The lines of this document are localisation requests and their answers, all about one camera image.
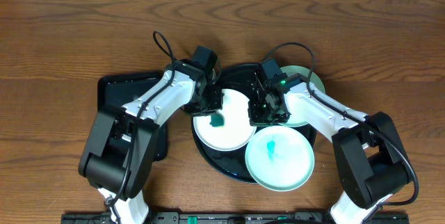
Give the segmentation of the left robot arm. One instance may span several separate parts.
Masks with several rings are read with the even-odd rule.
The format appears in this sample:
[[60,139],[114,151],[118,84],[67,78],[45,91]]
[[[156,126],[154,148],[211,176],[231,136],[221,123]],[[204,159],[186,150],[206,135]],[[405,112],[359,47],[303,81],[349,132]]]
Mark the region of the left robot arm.
[[191,59],[173,59],[161,79],[132,102],[98,110],[79,162],[79,174],[104,196],[112,223],[144,223],[142,189],[162,126],[178,109],[191,116],[222,107],[213,73],[217,55],[199,46]]

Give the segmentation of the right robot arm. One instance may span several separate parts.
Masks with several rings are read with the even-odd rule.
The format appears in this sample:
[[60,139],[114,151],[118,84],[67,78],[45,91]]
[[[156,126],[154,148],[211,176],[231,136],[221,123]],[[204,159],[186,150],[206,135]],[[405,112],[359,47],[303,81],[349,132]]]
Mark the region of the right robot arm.
[[393,120],[383,112],[368,115],[348,108],[318,90],[309,74],[288,76],[274,59],[256,71],[260,87],[249,103],[252,126],[263,135],[290,134],[290,117],[306,122],[328,139],[343,193],[330,209],[333,223],[365,223],[405,185],[418,186],[416,173]]

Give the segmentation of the white plate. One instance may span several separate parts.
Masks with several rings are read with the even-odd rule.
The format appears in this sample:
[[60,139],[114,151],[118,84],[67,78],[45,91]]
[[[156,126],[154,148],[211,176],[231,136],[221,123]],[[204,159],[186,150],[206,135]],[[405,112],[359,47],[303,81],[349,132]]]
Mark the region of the white plate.
[[212,127],[211,116],[193,118],[193,128],[201,142],[217,151],[237,150],[248,143],[257,128],[250,125],[248,102],[243,93],[222,89],[222,108],[217,113],[224,116],[222,127]]

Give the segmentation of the green yellow sponge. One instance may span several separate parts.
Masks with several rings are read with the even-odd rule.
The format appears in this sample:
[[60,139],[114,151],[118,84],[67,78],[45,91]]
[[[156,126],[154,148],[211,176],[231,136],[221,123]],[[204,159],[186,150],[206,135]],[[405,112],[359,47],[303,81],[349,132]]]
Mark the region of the green yellow sponge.
[[209,124],[212,127],[222,127],[225,124],[224,116],[219,113],[211,115],[211,120]]

